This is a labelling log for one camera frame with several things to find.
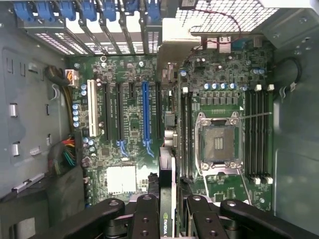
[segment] white pci slot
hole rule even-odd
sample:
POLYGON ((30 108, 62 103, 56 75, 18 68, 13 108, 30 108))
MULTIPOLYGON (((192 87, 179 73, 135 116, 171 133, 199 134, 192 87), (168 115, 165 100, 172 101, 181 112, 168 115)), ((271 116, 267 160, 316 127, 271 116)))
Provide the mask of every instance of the white pci slot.
POLYGON ((89 132, 90 137, 98 136, 98 100, 96 94, 96 81, 88 80, 88 105, 89 105, 89 132))

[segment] black pci express slot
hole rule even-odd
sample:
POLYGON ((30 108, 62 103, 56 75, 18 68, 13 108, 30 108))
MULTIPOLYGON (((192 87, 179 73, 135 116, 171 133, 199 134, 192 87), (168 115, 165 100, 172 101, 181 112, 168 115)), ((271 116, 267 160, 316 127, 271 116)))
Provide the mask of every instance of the black pci express slot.
POLYGON ((124 121, 123 121, 123 86, 121 83, 115 84, 116 90, 116 122, 117 122, 117 140, 124 140, 124 121))
POLYGON ((155 83, 155 96, 156 96, 156 133, 157 138, 162 138, 161 133, 161 91, 160 91, 160 82, 155 83))
POLYGON ((181 127, 181 173, 182 176, 187 174, 187 152, 186 152, 186 96, 182 95, 180 99, 180 127, 181 127))
POLYGON ((193 135, 192 135, 192 93, 189 93, 187 96, 187 171, 188 176, 192 177, 193 175, 193 135))
POLYGON ((104 92, 104 137, 105 140, 112 140, 112 126, 111 126, 111 91, 109 84, 103 84, 104 92))
MULTIPOLYGON (((269 112, 269 92, 247 91, 245 115, 269 112)), ((245 119, 245 174, 249 179, 271 175, 269 165, 269 115, 245 119)))

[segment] metal mesh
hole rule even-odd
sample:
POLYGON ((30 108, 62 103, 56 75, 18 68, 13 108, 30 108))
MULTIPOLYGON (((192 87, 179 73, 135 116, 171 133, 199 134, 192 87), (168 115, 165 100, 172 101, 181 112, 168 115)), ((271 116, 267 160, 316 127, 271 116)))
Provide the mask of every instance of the metal mesh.
MULTIPOLYGON (((217 11, 234 17, 242 32, 250 32, 274 14, 278 8, 264 8, 258 0, 199 0, 197 10, 217 11)), ((192 32, 238 32, 236 23, 223 15, 192 10, 177 10, 183 25, 194 26, 192 32)))

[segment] ram slot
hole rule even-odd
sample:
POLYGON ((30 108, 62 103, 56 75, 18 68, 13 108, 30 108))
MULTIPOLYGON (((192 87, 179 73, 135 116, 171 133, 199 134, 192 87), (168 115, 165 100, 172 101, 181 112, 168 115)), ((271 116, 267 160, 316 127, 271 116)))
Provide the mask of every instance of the ram slot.
MULTIPOLYGON (((264 105, 264 111, 269 112, 269 93, 266 92, 265 93, 265 105, 264 105)), ((268 147, 269 147, 269 143, 268 143, 268 139, 269 139, 269 116, 263 116, 264 118, 264 124, 265 124, 265 133, 264 133, 264 142, 265 142, 265 147, 263 148, 263 156, 264 156, 264 176, 268 176, 269 172, 268 172, 268 147)))
POLYGON ((97 83, 95 80, 87 80, 88 85, 88 111, 89 111, 89 134, 90 137, 98 136, 98 100, 97 100, 97 83))
MULTIPOLYGON (((251 115, 251 93, 249 91, 246 92, 245 95, 246 104, 245 104, 245 115, 249 116, 251 115)), ((251 135, 252 135, 252 129, 251 129, 251 119, 247 118, 245 119, 245 174, 246 177, 250 177, 251 175, 251 135)))
POLYGON ((149 83, 142 82, 142 104, 143 104, 143 141, 148 142, 151 139, 150 133, 150 99, 149 83))
POLYGON ((109 84, 103 84, 104 92, 104 137, 105 140, 112 140, 112 126, 111 126, 111 92, 109 84))
POLYGON ((161 133, 161 91, 160 91, 160 82, 155 83, 155 96, 156 96, 156 133, 157 138, 162 138, 161 133))
POLYGON ((123 122, 123 87, 121 83, 115 84, 116 89, 116 121, 118 141, 124 140, 124 122, 123 122))
MULTIPOLYGON (((264 110, 264 91, 259 91, 257 92, 257 98, 258 98, 258 114, 262 114, 265 112, 264 110)), ((257 138, 258 138, 258 144, 257 144, 257 174, 259 176, 262 176, 263 171, 264 171, 264 154, 263 150, 265 148, 264 145, 264 117, 263 116, 258 116, 257 117, 257 138)))
POLYGON ((182 95, 180 99, 180 127, 181 127, 181 174, 185 176, 187 174, 186 169, 186 96, 182 95))
POLYGON ((191 93, 187 97, 187 174, 188 177, 192 177, 193 175, 193 125, 192 125, 192 95, 191 93))

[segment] blue expansion slot clip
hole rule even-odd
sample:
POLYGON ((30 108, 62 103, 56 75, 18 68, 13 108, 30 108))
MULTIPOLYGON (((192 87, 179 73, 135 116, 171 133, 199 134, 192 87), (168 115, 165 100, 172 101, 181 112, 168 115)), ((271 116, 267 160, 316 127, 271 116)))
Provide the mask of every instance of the blue expansion slot clip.
POLYGON ((110 22, 116 21, 116 11, 114 0, 104 0, 103 2, 103 16, 110 22))
POLYGON ((70 21, 75 21, 76 13, 75 6, 71 1, 59 1, 59 8, 62 16, 69 19, 70 21))
POLYGON ((155 3, 155 0, 147 0, 147 11, 152 23, 160 22, 160 0, 155 3))
POLYGON ((92 0, 83 0, 81 2, 81 6, 82 6, 83 16, 86 19, 89 19, 90 21, 96 21, 97 14, 96 14, 96 8, 95 8, 95 5, 94 5, 94 1, 92 1, 92 0))
POLYGON ((142 104, 143 104, 143 145, 150 156, 154 158, 151 150, 151 130, 150 130, 150 99, 149 99, 149 83, 142 82, 142 104))
POLYGON ((134 12, 139 10, 139 1, 125 0, 124 7, 125 12, 128 12, 130 15, 134 16, 134 12))
POLYGON ((122 155, 123 155, 124 157, 128 158, 129 155, 128 155, 128 153, 126 153, 126 151, 125 151, 125 142, 124 142, 124 140, 116 141, 116 145, 117 145, 118 147, 120 147, 120 150, 121 150, 122 155))
POLYGON ((15 14, 23 21, 34 22, 31 6, 27 1, 15 1, 13 2, 15 14))
POLYGON ((56 21, 53 12, 53 7, 50 1, 36 1, 35 6, 38 11, 39 17, 49 22, 56 21))

